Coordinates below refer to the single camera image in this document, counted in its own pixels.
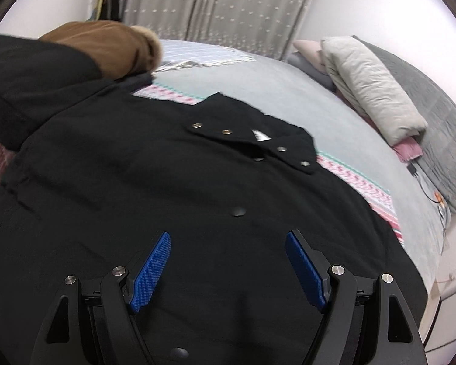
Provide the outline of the black coat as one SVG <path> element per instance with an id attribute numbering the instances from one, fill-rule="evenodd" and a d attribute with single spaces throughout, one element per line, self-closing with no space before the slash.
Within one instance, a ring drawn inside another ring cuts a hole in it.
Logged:
<path id="1" fill-rule="evenodd" d="M 304 129 L 215 94 L 186 106 L 98 79 L 0 75 L 0 350 L 27 364 L 65 277 L 105 275 L 171 236 L 139 326 L 159 364 L 299 364 L 320 317 L 285 253 L 298 229 L 356 275 L 427 291 L 389 223 L 316 161 Z"/>

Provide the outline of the dark pink cushion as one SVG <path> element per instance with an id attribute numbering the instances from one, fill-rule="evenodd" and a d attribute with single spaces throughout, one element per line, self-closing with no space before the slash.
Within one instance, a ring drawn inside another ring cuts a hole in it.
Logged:
<path id="1" fill-rule="evenodd" d="M 423 155 L 423 150 L 414 137 L 407 137 L 403 139 L 396 145 L 392 146 L 392 149 L 402 163 L 411 162 Z"/>

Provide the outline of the grey quilted headboard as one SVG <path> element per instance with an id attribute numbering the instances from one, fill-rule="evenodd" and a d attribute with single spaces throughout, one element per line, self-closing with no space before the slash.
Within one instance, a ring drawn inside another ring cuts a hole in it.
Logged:
<path id="1" fill-rule="evenodd" d="M 362 42 L 386 66 L 427 121 L 418 136 L 418 166 L 456 214 L 456 104 L 433 80 L 402 58 Z"/>

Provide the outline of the grey bed sheet mattress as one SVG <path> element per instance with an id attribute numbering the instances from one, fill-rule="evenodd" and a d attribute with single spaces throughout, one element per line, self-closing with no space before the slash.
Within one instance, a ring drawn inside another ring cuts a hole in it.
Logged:
<path id="1" fill-rule="evenodd" d="M 432 189 L 336 95 L 298 68 L 238 50 L 164 40 L 164 65 L 144 96 L 194 104 L 222 93 L 305 129 L 318 154 L 390 195 L 401 241 L 427 290 L 437 277 L 443 233 Z"/>

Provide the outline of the white folded duvet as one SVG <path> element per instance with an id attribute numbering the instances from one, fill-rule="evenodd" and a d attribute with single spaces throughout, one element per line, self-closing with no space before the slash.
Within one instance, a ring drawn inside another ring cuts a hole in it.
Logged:
<path id="1" fill-rule="evenodd" d="M 427 129 L 427 121 L 403 87 L 360 40 L 331 36 L 320 44 L 324 67 L 333 83 L 390 146 Z"/>

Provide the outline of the black folded garment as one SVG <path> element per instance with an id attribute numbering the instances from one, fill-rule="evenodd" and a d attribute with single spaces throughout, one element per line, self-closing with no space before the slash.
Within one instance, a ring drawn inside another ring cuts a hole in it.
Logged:
<path id="1" fill-rule="evenodd" d="M 97 121 L 152 83 L 149 73 L 105 78 L 92 58 L 69 46 L 0 36 L 0 143 L 18 152 L 46 124 Z"/>

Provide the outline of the brown folded coat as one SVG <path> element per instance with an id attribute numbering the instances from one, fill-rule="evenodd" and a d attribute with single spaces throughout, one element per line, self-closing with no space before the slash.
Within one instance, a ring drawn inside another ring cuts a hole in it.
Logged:
<path id="1" fill-rule="evenodd" d="M 87 54 L 105 78 L 118 80 L 134 73 L 154 73 L 163 50 L 154 31 L 115 21 L 67 22 L 40 37 Z"/>

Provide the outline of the pink pillow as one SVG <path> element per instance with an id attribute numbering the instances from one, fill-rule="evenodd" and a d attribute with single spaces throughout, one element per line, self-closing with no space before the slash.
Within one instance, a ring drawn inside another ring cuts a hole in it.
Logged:
<path id="1" fill-rule="evenodd" d="M 326 73 L 321 43 L 314 40 L 295 40 L 295 49 L 319 72 Z"/>

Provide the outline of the patterned knit blanket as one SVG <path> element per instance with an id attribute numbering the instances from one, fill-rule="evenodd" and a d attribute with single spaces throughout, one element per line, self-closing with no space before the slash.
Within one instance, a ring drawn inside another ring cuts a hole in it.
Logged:
<path id="1" fill-rule="evenodd" d="M 97 121 L 46 124 L 18 152 L 0 143 L 1 257 L 127 257 L 161 231 L 186 248 L 281 251 L 293 229 L 364 268 L 403 255 L 390 195 L 305 129 L 220 92 L 185 104 L 147 88 Z"/>

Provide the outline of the grey dotted curtain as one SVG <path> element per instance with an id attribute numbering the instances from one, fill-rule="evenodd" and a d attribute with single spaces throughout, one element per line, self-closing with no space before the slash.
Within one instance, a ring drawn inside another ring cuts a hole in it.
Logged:
<path id="1" fill-rule="evenodd" d="M 126 0 L 123 22 L 161 39 L 217 44 L 282 60 L 310 0 Z"/>

